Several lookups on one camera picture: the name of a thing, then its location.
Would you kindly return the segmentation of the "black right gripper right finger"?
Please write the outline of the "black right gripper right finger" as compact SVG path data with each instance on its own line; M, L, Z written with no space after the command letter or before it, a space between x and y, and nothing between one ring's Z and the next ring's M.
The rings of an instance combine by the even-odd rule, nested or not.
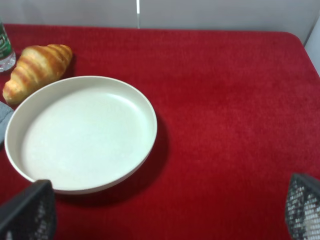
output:
M320 238L320 181L310 175L291 176L286 202L285 223L291 239Z

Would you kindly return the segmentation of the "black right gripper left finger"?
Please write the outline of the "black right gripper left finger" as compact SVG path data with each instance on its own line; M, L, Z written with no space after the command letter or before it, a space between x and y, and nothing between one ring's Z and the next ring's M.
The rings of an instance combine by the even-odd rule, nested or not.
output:
M50 180L37 180L0 206L2 240L52 240L56 201Z

